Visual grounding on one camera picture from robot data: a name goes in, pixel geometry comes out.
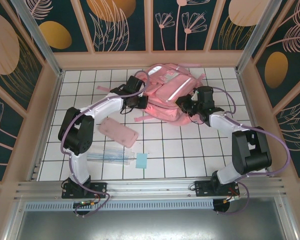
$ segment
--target dark teal wallpaper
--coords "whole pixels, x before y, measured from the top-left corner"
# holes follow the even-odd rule
[[[14,149],[23,118],[0,98],[0,181]]]
[[[296,0],[256,63],[271,105],[300,81],[300,0]]]
[[[243,50],[267,3],[266,0],[226,0],[211,50]]]
[[[28,108],[42,65],[0,4],[0,86]]]
[[[210,0],[154,0],[153,50],[203,50],[215,6]]]
[[[276,115],[276,119],[300,178],[300,93]]]
[[[287,1],[288,1],[288,0],[282,0],[282,2],[281,2],[281,4],[280,4],[280,7],[279,7],[278,11],[276,12],[276,14],[275,14],[275,16],[273,17],[273,19],[272,19],[272,21],[271,21],[271,23],[270,23],[268,29],[265,31],[264,35],[262,36],[262,39],[260,40],[259,44],[256,46],[256,48],[255,48],[255,50],[254,50],[254,52],[253,52],[253,54],[252,54],[252,57],[253,57],[253,58],[255,58],[255,56],[256,56],[256,54],[258,53],[258,51],[259,51],[261,45],[264,43],[264,40],[265,40],[266,36],[269,34],[271,28],[272,28],[273,25],[275,24],[275,22],[276,22],[278,16],[280,15],[280,13],[281,13],[282,9],[284,8],[284,6],[286,5]]]
[[[96,52],[145,51],[144,0],[80,0]]]

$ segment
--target grout line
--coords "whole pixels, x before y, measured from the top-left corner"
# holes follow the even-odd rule
[[[186,161],[185,161],[185,151],[184,151],[184,142],[183,142],[183,138],[182,138],[181,126],[180,126],[180,136],[181,136],[181,146],[182,146],[182,155],[183,155],[184,175],[185,175],[185,177],[187,177],[187,173],[186,173]]]
[[[200,144],[201,144],[201,150],[202,150],[202,158],[203,158],[204,170],[205,170],[205,175],[207,176],[208,174],[207,174],[207,167],[206,167],[206,161],[205,161],[205,155],[204,155],[204,146],[202,145],[202,140],[201,140],[200,125],[198,125],[198,131],[199,131],[199,136],[200,136]]]
[[[163,158],[163,176],[166,178],[166,164],[165,164],[165,147],[164,147],[164,129],[161,121],[161,136],[162,136],[162,158]]]

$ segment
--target metal frame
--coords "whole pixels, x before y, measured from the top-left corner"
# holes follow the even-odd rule
[[[237,72],[240,74],[249,62],[253,52],[261,41],[263,35],[267,31],[273,17],[276,15],[282,0],[271,0],[263,12],[260,21],[255,26],[247,44],[244,47],[243,53],[237,64]]]

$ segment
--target purple cable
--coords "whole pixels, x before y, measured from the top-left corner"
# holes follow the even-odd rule
[[[235,214],[239,214],[239,213],[243,212],[243,211],[247,208],[247,206],[248,206],[248,204],[249,204],[249,200],[250,200],[250,193],[249,193],[249,190],[248,190],[247,186],[246,186],[245,184],[243,184],[242,182],[239,182],[239,181],[238,181],[238,184],[242,185],[242,186],[245,188],[245,190],[246,190],[246,203],[245,203],[244,207],[241,208],[240,210],[234,211],[234,212],[221,212],[221,211],[217,211],[217,212],[216,212],[217,214],[222,214],[222,215],[235,215]]]
[[[243,124],[241,124],[241,123],[233,120],[232,118],[228,117],[227,114],[235,114],[236,111],[237,111],[237,107],[236,107],[236,104],[235,104],[235,101],[234,101],[233,97],[227,91],[223,90],[222,88],[214,87],[214,86],[212,88],[224,92],[231,99],[231,101],[233,103],[233,108],[234,108],[233,111],[225,111],[224,112],[225,119],[227,119],[228,121],[230,121],[234,125],[240,126],[241,128],[253,130],[253,131],[256,131],[256,132],[259,132],[259,133],[262,133],[262,134],[266,134],[266,135],[268,135],[268,136],[276,139],[279,143],[282,144],[282,146],[284,147],[284,149],[286,151],[286,156],[287,156],[286,162],[283,165],[283,167],[280,168],[279,170],[270,171],[270,172],[252,172],[252,173],[249,173],[249,174],[242,175],[241,177],[237,178],[235,181],[239,181],[239,180],[241,180],[241,179],[243,179],[245,177],[249,177],[249,176],[256,176],[256,175],[267,175],[267,176],[269,176],[269,175],[275,175],[275,174],[279,174],[282,171],[284,171],[288,167],[288,165],[290,164],[290,161],[291,161],[290,151],[289,151],[289,148],[286,145],[286,143],[283,140],[281,140],[279,137],[277,137],[276,135],[272,134],[271,132],[268,132],[268,131],[265,131],[265,130],[262,130],[262,129],[259,129],[259,128],[255,128],[255,127],[243,125]]]
[[[69,124],[69,126],[66,128],[65,132],[64,132],[64,135],[62,137],[62,141],[61,141],[61,145],[60,145],[60,150],[63,154],[65,155],[68,155],[69,156],[69,168],[70,168],[70,172],[71,172],[71,175],[73,176],[74,180],[76,181],[76,183],[83,189],[87,190],[88,192],[91,192],[93,194],[98,194],[98,195],[106,195],[107,196],[107,199],[98,207],[96,208],[95,210],[93,211],[90,211],[89,213],[85,214],[85,215],[79,215],[77,213],[77,209],[78,207],[75,208],[74,212],[76,214],[77,217],[81,216],[82,218],[84,218],[85,216],[88,217],[88,216],[91,216],[92,214],[96,213],[99,209],[101,209],[110,199],[110,194],[107,193],[107,192],[102,192],[102,191],[94,191],[94,190],[91,190],[87,187],[85,187],[83,184],[81,184],[78,180],[78,178],[76,177],[76,175],[74,174],[74,170],[73,170],[73,166],[72,166],[72,158],[71,158],[71,154],[69,152],[66,152],[64,150],[64,145],[65,145],[65,141],[66,141],[66,138],[67,138],[67,135],[71,129],[71,127],[75,124],[75,122],[82,116],[84,115],[85,113],[91,111],[91,109],[93,109],[94,107],[106,102],[106,101],[109,101],[111,99],[123,99],[123,98],[129,98],[129,97],[133,97],[133,96],[136,96],[136,95],[139,95],[141,94],[142,92],[144,92],[147,87],[149,86],[150,84],[150,77],[148,75],[147,72],[143,71],[143,70],[139,70],[137,71],[134,76],[136,76],[138,73],[145,73],[146,74],[146,77],[147,77],[147,81],[146,81],[146,84],[144,86],[143,89],[141,89],[140,91],[136,92],[136,93],[133,93],[133,94],[129,94],[129,95],[122,95],[122,96],[110,96],[108,98],[104,98],[102,100],[100,100],[99,102],[93,104],[90,108],[84,110],[83,112],[81,112],[80,114],[78,114]]]

